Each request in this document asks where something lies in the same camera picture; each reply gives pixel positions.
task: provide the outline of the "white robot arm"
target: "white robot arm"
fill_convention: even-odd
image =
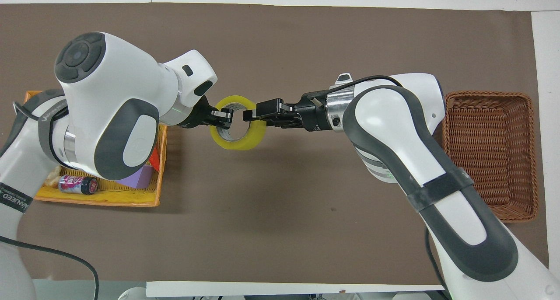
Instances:
[[[352,81],[294,104],[247,111],[282,128],[344,131],[376,178],[397,182],[434,238],[454,300],[558,300],[560,282],[494,216],[432,137],[444,116],[436,78],[426,73]]]
[[[48,173],[79,168],[107,180],[136,172],[150,156],[158,123],[229,128],[232,111],[208,105],[216,74],[198,53],[167,63],[113,35],[86,33],[56,59],[62,90],[16,107],[0,149],[0,299],[32,300],[34,287],[14,243],[18,223]]]

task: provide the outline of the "cable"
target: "cable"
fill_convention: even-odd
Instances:
[[[445,284],[444,278],[441,276],[440,269],[438,268],[438,264],[436,263],[436,259],[434,258],[434,254],[432,253],[432,247],[430,246],[430,232],[428,231],[428,227],[426,227],[426,230],[424,232],[424,244],[426,245],[426,252],[428,253],[428,258],[430,258],[430,262],[434,267],[434,272],[436,272],[437,279],[439,280],[443,288],[447,290],[448,286]],[[438,290],[438,293],[446,300],[450,300],[446,292]]]
[[[342,90],[344,88],[347,87],[351,87],[353,85],[357,85],[359,83],[363,83],[364,81],[370,81],[370,80],[375,80],[375,79],[384,79],[384,80],[388,80],[392,83],[394,83],[395,85],[397,85],[398,87],[402,87],[403,85],[398,82],[396,79],[394,79],[393,77],[389,77],[389,76],[385,76],[385,75],[373,75],[373,76],[369,76],[369,77],[364,77],[364,78],[360,78],[358,80],[355,81],[351,81],[349,83],[345,83],[343,85],[340,85],[338,87],[334,87],[333,89],[329,89],[329,90],[324,90],[324,91],[317,91],[317,92],[312,92],[308,94],[308,99],[311,99],[312,97],[316,97],[317,94],[330,94],[332,92],[338,91],[338,90]]]
[[[39,120],[39,118],[33,115],[28,109],[22,107],[21,104],[17,103],[16,101],[14,101],[13,104],[14,104],[14,109],[16,109],[16,111],[21,112],[23,115],[27,116],[30,119],[33,119],[34,121]]]
[[[10,245],[13,245],[13,246],[18,246],[20,248],[29,248],[31,250],[37,250],[37,251],[41,251],[41,252],[48,252],[48,253],[64,256],[65,258],[71,258],[72,260],[75,260],[75,261],[78,261],[78,262],[84,264],[84,266],[86,266],[88,269],[90,269],[92,274],[94,274],[94,280],[95,280],[94,300],[98,300],[98,296],[99,296],[99,276],[98,276],[98,272],[95,270],[95,268],[93,266],[91,266],[90,263],[86,262],[86,260],[83,260],[83,259],[81,259],[81,258],[79,258],[75,255],[70,254],[70,253],[62,252],[62,251],[59,251],[59,250],[54,250],[54,248],[45,248],[43,246],[27,244],[25,242],[12,240],[12,239],[2,237],[2,236],[0,236],[0,242],[4,242],[6,244],[10,244]]]

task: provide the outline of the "basket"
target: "basket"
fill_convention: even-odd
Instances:
[[[524,93],[457,91],[445,97],[442,147],[502,222],[538,211],[534,119]]]
[[[27,91],[25,100],[27,101],[39,92],[40,91]],[[165,168],[167,134],[168,128],[165,125],[159,125],[156,148],[159,150],[160,172],[154,170],[148,188],[136,189],[97,177],[98,191],[93,195],[62,193],[58,188],[42,186],[37,192],[35,199],[46,202],[70,202],[74,204],[100,206],[158,206],[160,205],[161,184]],[[93,177],[84,171],[72,170],[64,167],[60,171],[60,174]]]

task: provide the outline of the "brown wicker basket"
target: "brown wicker basket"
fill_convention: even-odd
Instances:
[[[503,222],[538,211],[532,101],[524,93],[456,91],[445,97],[442,146]]]

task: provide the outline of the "packing tape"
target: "packing tape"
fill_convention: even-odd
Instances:
[[[255,109],[256,104],[240,95],[230,95],[220,100],[218,104],[216,104],[216,108],[218,110],[230,108],[234,111],[238,111],[240,109]],[[210,135],[212,135],[216,144],[224,149],[230,150],[249,150],[255,148],[263,139],[264,132],[266,132],[266,121],[251,121],[247,132],[240,139],[233,139],[229,130],[210,126]]]

